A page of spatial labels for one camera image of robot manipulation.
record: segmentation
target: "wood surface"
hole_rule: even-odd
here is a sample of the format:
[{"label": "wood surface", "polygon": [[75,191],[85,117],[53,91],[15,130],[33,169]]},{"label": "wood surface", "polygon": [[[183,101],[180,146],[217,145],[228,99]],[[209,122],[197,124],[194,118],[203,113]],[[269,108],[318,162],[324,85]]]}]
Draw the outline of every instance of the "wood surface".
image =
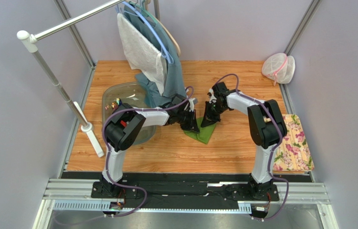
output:
[{"label": "wood surface", "polygon": [[[203,117],[207,92],[223,75],[236,73],[240,77],[239,90],[252,97],[275,99],[286,114],[279,86],[261,75],[262,61],[182,61],[185,86],[195,89],[193,97],[197,117]],[[102,140],[102,96],[106,89],[120,83],[136,81],[139,71],[129,68],[126,61],[99,61],[90,87],[84,114],[95,126],[95,135]],[[235,77],[225,80],[229,89],[235,88]],[[146,143],[132,146],[124,161],[126,172],[180,173],[251,173],[255,159],[255,144],[250,137],[248,117],[239,111],[221,115],[208,145],[186,136],[179,124],[158,127]],[[80,128],[67,165],[68,171],[101,171],[105,156],[98,158],[89,139]]]}]

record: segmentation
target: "folded green towel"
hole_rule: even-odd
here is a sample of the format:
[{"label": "folded green towel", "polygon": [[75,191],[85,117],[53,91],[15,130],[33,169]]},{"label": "folded green towel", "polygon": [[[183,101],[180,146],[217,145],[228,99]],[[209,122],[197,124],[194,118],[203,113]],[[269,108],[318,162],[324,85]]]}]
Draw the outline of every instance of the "folded green towel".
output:
[{"label": "folded green towel", "polygon": [[207,126],[207,127],[200,127],[201,125],[201,121],[203,120],[203,118],[198,118],[196,119],[197,121],[197,126],[199,127],[200,130],[200,134],[197,134],[195,132],[191,132],[191,131],[183,131],[185,132],[185,134],[195,140],[198,140],[199,142],[203,142],[204,144],[207,144],[210,140],[211,135],[213,134],[214,128],[216,127],[216,124]]}]

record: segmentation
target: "floral fabric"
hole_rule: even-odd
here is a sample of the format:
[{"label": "floral fabric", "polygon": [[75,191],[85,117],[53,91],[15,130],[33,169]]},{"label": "floral fabric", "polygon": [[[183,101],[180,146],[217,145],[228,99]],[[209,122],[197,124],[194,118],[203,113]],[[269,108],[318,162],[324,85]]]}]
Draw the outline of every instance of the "floral fabric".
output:
[{"label": "floral fabric", "polygon": [[285,114],[283,118],[288,133],[276,152],[274,171],[313,170],[312,157],[299,117],[295,114]]}]

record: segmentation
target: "white towel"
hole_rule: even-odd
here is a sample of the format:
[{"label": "white towel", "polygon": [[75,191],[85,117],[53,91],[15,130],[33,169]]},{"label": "white towel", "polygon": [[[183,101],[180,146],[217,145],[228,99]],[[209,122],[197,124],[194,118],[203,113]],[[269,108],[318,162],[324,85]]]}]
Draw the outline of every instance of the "white towel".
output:
[{"label": "white towel", "polygon": [[165,58],[123,14],[117,14],[117,21],[124,54],[129,66],[131,69],[140,69],[150,81],[155,82],[162,96],[167,74]]}]

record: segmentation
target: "white wall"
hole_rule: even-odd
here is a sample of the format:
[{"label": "white wall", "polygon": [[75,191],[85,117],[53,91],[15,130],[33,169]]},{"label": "white wall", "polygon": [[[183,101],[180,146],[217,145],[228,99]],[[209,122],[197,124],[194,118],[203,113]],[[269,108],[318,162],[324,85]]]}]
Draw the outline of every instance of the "white wall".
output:
[{"label": "white wall", "polygon": [[[77,16],[107,1],[65,3],[71,15]],[[285,50],[309,3],[160,0],[159,7],[162,23],[180,45],[182,60],[264,60]],[[125,60],[114,9],[80,22],[77,28],[95,61]]]},{"label": "white wall", "polygon": [[[74,116],[22,43],[62,21],[53,1],[0,1],[0,228],[31,228],[48,178],[62,161]],[[38,42],[75,100],[89,67],[68,30]]]},{"label": "white wall", "polygon": [[288,85],[340,228],[358,229],[358,1],[325,0],[292,51]]}]

